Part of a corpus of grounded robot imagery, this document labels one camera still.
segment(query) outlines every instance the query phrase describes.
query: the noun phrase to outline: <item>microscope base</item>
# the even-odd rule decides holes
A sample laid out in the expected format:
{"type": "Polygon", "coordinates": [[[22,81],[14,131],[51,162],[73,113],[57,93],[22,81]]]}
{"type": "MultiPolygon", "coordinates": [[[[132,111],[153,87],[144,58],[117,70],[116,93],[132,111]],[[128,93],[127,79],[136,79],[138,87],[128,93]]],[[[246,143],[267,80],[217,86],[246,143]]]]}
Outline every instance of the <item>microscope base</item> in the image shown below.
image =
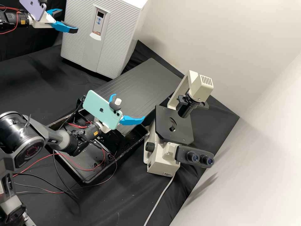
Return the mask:
{"type": "Polygon", "coordinates": [[[156,134],[155,121],[146,128],[149,129],[149,136],[144,141],[143,161],[147,164],[147,172],[172,177],[180,168],[180,162],[175,160],[175,154],[179,144],[164,142],[156,134]],[[153,152],[146,150],[148,142],[155,144],[153,152]]]}

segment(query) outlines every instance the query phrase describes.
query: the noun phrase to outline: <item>display screen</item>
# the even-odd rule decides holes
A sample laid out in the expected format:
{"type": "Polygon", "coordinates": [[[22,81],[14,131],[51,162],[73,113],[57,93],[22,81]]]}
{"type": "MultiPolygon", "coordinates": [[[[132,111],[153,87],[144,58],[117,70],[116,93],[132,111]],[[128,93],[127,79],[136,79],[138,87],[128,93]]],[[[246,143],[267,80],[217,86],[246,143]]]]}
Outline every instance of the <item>display screen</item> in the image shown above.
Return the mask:
{"type": "Polygon", "coordinates": [[[97,16],[103,18],[104,14],[103,14],[102,12],[99,12],[99,11],[98,11],[98,12],[97,12],[97,16]]]}

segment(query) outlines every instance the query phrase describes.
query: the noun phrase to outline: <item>control panel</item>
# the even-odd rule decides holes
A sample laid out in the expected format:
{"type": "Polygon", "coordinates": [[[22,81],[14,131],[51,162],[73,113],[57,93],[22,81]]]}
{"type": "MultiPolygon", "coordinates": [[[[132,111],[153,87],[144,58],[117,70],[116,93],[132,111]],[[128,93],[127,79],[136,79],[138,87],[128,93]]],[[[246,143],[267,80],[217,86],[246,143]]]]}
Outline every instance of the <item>control panel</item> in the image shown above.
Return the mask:
{"type": "Polygon", "coordinates": [[[101,35],[101,30],[103,28],[103,21],[104,21],[105,13],[102,12],[101,10],[97,9],[96,12],[96,17],[94,21],[94,26],[93,26],[93,33],[97,35],[101,35]]]}

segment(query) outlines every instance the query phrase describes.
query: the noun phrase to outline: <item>white cable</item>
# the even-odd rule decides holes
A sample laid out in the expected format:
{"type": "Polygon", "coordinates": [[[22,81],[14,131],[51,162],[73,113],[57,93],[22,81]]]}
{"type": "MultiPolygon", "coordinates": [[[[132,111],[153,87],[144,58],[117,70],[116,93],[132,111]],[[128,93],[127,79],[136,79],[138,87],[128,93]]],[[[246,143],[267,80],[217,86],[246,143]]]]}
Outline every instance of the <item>white cable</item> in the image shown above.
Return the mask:
{"type": "Polygon", "coordinates": [[[172,183],[174,177],[175,177],[175,175],[171,178],[171,180],[170,180],[170,182],[168,183],[168,185],[167,185],[167,186],[164,188],[164,190],[162,191],[160,197],[158,198],[158,201],[156,202],[154,208],[151,210],[151,212],[150,212],[150,214],[148,215],[148,218],[146,219],[146,221],[145,221],[145,223],[144,223],[143,226],[146,226],[146,225],[147,225],[149,219],[151,218],[153,212],[155,211],[155,209],[156,209],[157,205],[159,204],[159,202],[160,202],[162,196],[164,195],[165,191],[168,189],[168,187],[169,187],[170,184],[172,183]]]}

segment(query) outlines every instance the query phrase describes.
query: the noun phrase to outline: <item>mint green iphone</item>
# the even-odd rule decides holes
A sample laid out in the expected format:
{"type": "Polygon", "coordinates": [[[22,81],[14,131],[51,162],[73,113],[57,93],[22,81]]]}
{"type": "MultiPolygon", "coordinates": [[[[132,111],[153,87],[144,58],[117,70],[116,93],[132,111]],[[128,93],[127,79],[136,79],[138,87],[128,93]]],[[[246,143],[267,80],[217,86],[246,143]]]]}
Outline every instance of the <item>mint green iphone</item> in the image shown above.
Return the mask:
{"type": "Polygon", "coordinates": [[[117,128],[122,117],[122,112],[120,110],[114,111],[114,109],[109,106],[109,102],[93,90],[89,90],[82,106],[91,115],[99,119],[106,127],[112,130],[117,128]]]}

